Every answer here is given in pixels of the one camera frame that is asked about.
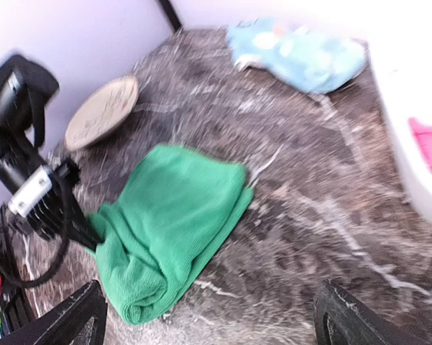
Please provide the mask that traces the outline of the white plastic basin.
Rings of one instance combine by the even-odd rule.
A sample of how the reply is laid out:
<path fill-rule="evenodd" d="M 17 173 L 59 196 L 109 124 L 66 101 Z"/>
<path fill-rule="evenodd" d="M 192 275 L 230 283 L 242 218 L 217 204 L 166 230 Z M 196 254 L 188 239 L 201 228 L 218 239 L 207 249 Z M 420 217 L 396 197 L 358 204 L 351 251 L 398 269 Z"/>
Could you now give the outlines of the white plastic basin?
<path fill-rule="evenodd" d="M 432 22 L 380 20 L 368 44 L 401 182 L 432 223 Z"/>

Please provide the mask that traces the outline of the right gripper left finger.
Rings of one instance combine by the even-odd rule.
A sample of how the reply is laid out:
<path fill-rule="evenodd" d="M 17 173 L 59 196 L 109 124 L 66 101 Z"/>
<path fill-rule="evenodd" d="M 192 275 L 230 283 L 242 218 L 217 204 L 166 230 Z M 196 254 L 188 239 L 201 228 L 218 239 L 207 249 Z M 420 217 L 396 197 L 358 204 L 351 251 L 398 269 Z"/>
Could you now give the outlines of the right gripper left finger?
<path fill-rule="evenodd" d="M 91 280 L 37 320 L 3 338 L 4 344 L 102 344 L 108 305 Z"/>

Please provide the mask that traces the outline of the beige embroidered round cloth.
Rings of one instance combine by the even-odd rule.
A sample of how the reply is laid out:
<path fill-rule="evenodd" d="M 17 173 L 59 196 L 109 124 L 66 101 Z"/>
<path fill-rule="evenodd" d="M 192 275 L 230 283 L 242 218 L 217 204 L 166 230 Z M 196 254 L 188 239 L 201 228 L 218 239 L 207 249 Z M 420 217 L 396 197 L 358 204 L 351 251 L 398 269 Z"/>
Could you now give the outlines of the beige embroidered round cloth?
<path fill-rule="evenodd" d="M 139 82 L 133 75 L 116 78 L 90 95 L 74 113 L 65 132 L 65 148 L 71 152 L 88 147 L 121 125 L 139 98 Z"/>

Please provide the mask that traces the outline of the green towel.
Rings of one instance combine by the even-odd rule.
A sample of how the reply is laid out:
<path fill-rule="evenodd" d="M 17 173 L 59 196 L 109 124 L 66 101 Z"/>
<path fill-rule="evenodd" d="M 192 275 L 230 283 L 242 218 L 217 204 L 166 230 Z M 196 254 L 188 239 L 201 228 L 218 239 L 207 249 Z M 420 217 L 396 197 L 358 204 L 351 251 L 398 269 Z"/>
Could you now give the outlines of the green towel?
<path fill-rule="evenodd" d="M 125 322 L 152 321 L 185 294 L 251 203 L 246 176 L 239 163 L 158 145 L 116 202 L 89 215 L 101 283 Z"/>

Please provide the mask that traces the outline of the left black frame post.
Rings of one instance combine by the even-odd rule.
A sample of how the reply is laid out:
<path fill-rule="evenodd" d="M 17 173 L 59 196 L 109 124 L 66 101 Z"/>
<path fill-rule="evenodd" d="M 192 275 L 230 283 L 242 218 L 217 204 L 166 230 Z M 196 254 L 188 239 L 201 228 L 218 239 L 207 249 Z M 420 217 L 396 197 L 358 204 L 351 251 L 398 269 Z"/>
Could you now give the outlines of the left black frame post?
<path fill-rule="evenodd" d="M 170 0 L 157 0 L 163 14 L 166 16 L 174 32 L 178 32 L 182 27 L 182 22 Z"/>

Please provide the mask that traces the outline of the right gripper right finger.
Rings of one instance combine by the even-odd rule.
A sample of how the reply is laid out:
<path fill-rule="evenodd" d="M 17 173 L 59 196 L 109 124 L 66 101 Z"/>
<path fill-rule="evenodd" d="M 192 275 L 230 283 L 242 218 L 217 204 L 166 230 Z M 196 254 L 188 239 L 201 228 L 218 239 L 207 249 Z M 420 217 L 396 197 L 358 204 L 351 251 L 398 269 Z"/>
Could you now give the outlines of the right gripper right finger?
<path fill-rule="evenodd" d="M 425 343 L 378 316 L 332 280 L 317 289 L 313 320 L 318 344 Z"/>

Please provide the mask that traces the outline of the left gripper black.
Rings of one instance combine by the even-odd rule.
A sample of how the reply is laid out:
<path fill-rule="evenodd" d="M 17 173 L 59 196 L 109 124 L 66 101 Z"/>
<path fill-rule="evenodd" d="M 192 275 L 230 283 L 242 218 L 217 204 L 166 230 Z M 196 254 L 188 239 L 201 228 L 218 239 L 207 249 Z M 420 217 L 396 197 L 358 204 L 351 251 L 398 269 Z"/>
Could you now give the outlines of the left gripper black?
<path fill-rule="evenodd" d="M 44 239 L 54 239 L 55 235 L 66 235 L 91 251 L 97 246 L 97 233 L 88 222 L 76 200 L 73 189 L 80 182 L 80 168 L 66 157 L 50 175 L 52 188 L 39 202 L 42 212 Z"/>

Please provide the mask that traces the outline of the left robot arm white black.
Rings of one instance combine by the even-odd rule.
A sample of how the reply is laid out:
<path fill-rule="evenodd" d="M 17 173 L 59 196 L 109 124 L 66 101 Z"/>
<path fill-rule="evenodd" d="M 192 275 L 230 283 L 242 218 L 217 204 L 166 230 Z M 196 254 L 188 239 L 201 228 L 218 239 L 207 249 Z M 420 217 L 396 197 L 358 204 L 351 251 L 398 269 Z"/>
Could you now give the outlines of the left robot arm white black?
<path fill-rule="evenodd" d="M 59 89 L 43 66 L 20 54 L 0 67 L 0 181 L 12 194 L 9 223 L 24 234 L 45 240 L 66 235 L 94 250 L 100 238 L 84 216 L 73 193 L 80 170 L 71 158 L 52 168 L 40 156 L 45 141 L 45 107 Z"/>

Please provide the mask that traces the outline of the light blue patterned towel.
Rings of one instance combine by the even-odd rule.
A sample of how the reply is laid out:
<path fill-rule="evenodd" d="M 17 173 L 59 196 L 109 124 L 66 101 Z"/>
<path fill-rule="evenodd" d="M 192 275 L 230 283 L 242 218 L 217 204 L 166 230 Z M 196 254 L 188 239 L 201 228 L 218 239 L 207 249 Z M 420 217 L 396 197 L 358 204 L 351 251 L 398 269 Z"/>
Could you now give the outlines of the light blue patterned towel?
<path fill-rule="evenodd" d="M 270 18 L 228 26 L 226 42 L 237 70 L 266 70 L 303 93 L 333 92 L 367 62 L 365 48 L 350 38 Z"/>

